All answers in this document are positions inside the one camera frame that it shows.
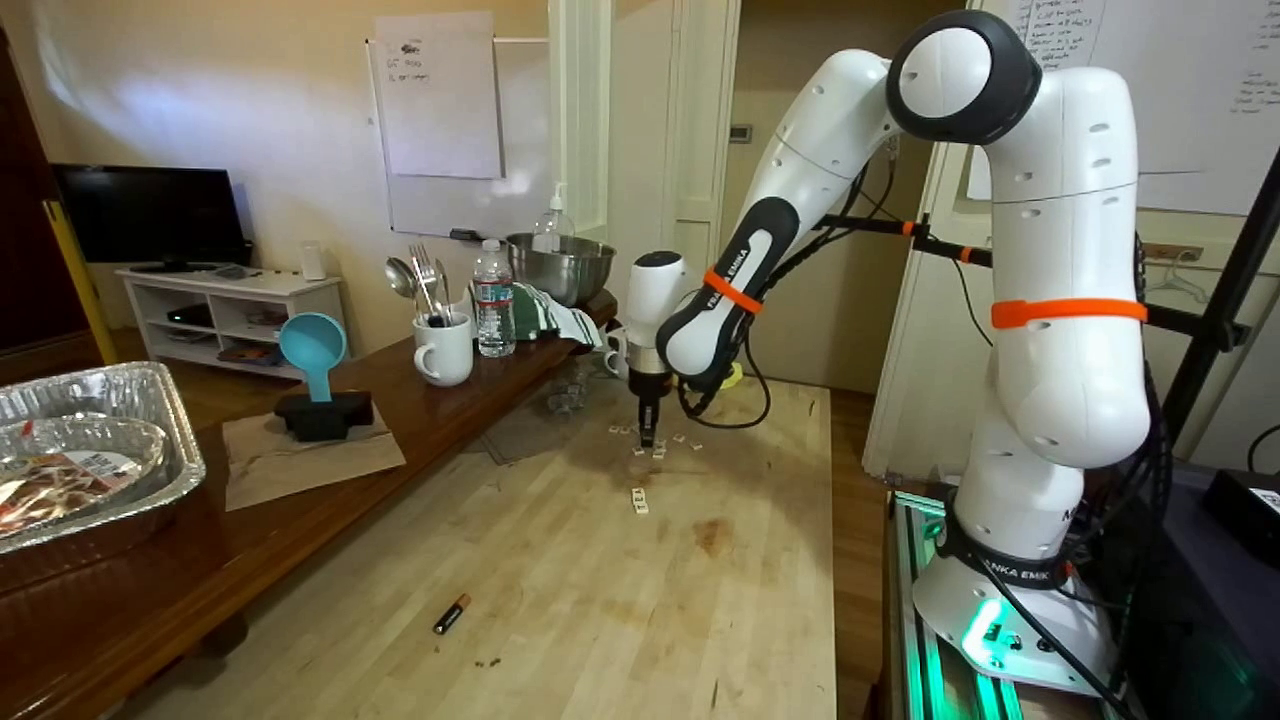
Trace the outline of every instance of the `small object on table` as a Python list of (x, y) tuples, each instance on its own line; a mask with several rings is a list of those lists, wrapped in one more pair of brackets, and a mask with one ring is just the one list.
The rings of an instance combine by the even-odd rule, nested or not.
[(346, 428), (372, 426), (372, 395), (334, 392), (331, 403), (310, 403), (307, 395), (286, 392), (275, 400), (275, 416), (290, 442), (342, 442)]
[(331, 395), (327, 371), (346, 357), (346, 331), (324, 314), (278, 330), (278, 357), (302, 378), (307, 400), (284, 395), (275, 416), (294, 442), (342, 442), (351, 422), (372, 422), (366, 392)]
[(342, 428), (342, 442), (307, 446), (294, 442), (294, 432), (286, 432), (275, 414), (226, 422), (220, 432), (226, 450), (222, 509), (240, 513), (251, 506), (270, 506), (278, 495), (346, 485), (403, 463), (403, 451), (377, 407), (372, 426), (342, 422)]
[(433, 624), (433, 632), (436, 632), (436, 637), (446, 637), (451, 624), (469, 613), (469, 603), (471, 603), (469, 593), (464, 593), (461, 599), (451, 599), (451, 603), (445, 609), (445, 618)]
[(414, 271), (409, 270), (403, 257), (387, 257), (385, 280), (387, 280), (387, 288), (392, 288), (395, 296), (403, 296), (403, 300), (414, 300), (414, 296), (418, 296)]

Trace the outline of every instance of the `tv stand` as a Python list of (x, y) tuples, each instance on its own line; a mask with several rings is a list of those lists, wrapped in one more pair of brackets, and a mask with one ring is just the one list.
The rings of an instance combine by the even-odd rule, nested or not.
[(331, 277), (122, 270), (118, 280), (137, 331), (154, 362), (298, 382), (278, 357), (278, 324), (298, 314), (342, 324), (339, 280)]
[(143, 263), (143, 270), (133, 270), (133, 271), (195, 271), (195, 263), (173, 263), (173, 260), (162, 260), (162, 263)]

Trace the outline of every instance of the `wall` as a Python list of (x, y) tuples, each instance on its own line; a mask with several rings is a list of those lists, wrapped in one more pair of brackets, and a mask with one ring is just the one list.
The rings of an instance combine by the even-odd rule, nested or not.
[[(903, 31), (945, 9), (957, 9), (957, 0), (744, 0), (731, 125), (752, 128), (752, 141), (727, 143), (724, 237), (731, 231), (752, 169), (799, 86), (835, 50), (890, 56)], [(887, 166), (897, 166), (897, 182), (884, 210), (890, 218), (910, 218), (929, 150), (903, 138), (880, 151), (869, 195), (880, 195), (887, 183)], [(764, 378), (874, 392), (903, 257), (909, 250), (890, 237), (851, 237), (797, 270), (797, 277), (767, 296), (767, 314), (752, 331)]]
[[(528, 0), (0, 0), (0, 24), (51, 161), (226, 169), (258, 260), (294, 270), (319, 246), (366, 353), (409, 337), (381, 263), (414, 239), (387, 231), (362, 36), (457, 9), (491, 9), (498, 36), (546, 31)], [(433, 253), (461, 277), (471, 250)], [(94, 280), (118, 324), (112, 270)]]

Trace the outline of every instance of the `white wall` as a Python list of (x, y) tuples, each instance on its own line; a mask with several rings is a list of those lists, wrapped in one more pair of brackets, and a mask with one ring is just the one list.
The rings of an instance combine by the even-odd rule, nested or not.
[[(342, 277), (356, 353), (409, 337), (381, 263), (387, 231), (362, 36), (377, 15), (491, 9), (545, 36), (528, 0), (0, 0), (51, 161), (226, 169), (268, 270), (316, 239)], [(471, 250), (433, 239), (461, 277)], [(126, 317), (103, 283), (109, 317)]]

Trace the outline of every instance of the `wooden floor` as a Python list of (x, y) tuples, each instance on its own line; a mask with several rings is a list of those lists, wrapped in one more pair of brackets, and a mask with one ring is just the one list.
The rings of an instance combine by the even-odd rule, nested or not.
[[(286, 385), (173, 364), (195, 428), (245, 416), (254, 392)], [(887, 492), (861, 474), (871, 400), (832, 392), (832, 531), (835, 531), (835, 709), (844, 720), (874, 714), (884, 668), (884, 520)]]

